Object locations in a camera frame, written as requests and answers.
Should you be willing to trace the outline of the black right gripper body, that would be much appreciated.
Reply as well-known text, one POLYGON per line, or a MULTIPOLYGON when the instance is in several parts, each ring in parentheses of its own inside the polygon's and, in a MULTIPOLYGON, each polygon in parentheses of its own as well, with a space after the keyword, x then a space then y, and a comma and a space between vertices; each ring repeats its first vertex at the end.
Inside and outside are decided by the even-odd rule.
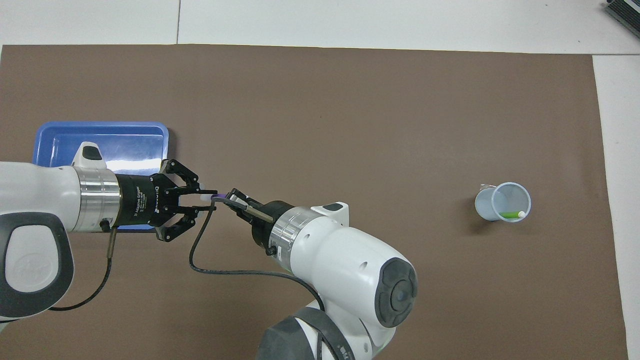
POLYGON ((281 200, 274 200, 268 203, 260 203, 252 200, 250 205, 252 208, 272 218, 272 221, 268 222, 258 218, 256 215, 251 215, 251 220, 249 221, 251 234, 256 244, 263 249, 269 249, 269 239, 276 221, 278 221, 285 212, 294 208, 294 205, 281 200))

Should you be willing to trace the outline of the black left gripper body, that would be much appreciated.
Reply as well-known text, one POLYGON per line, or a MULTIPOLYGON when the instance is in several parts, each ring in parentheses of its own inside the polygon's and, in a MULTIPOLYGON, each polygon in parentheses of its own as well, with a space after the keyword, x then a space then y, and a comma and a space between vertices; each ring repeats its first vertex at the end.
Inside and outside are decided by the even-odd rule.
POLYGON ((117 226, 160 227, 174 216, 164 210, 174 205, 174 199, 166 194, 174 182, 165 174, 116 174, 116 179, 120 194, 117 226))

